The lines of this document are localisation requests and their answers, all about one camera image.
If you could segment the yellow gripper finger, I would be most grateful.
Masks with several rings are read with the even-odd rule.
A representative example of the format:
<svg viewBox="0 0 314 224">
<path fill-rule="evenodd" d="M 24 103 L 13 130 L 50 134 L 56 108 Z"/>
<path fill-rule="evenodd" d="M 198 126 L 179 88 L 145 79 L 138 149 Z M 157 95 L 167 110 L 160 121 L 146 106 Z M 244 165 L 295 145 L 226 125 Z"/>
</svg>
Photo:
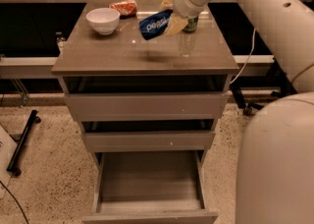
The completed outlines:
<svg viewBox="0 0 314 224">
<path fill-rule="evenodd" d="M 173 9 L 173 0 L 163 0 L 161 5 L 160 5 L 160 8 L 162 10 L 172 10 Z"/>
<path fill-rule="evenodd" d="M 181 16 L 177 15 L 176 13 L 173 13 L 170 16 L 168 25 L 164 31 L 164 35 L 166 36 L 172 36 L 180 32 L 182 29 L 184 29 L 188 24 L 188 19 L 182 18 Z"/>
</svg>

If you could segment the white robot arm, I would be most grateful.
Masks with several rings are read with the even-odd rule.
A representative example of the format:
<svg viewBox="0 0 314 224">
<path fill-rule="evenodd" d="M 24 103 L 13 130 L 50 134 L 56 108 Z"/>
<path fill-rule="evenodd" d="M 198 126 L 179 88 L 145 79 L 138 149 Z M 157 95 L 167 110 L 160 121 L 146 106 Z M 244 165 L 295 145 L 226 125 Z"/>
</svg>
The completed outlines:
<svg viewBox="0 0 314 224">
<path fill-rule="evenodd" d="M 194 18 L 211 0 L 171 0 Z M 236 173 L 235 224 L 314 224 L 314 13 L 299 0 L 236 0 L 296 93 L 247 125 Z"/>
</svg>

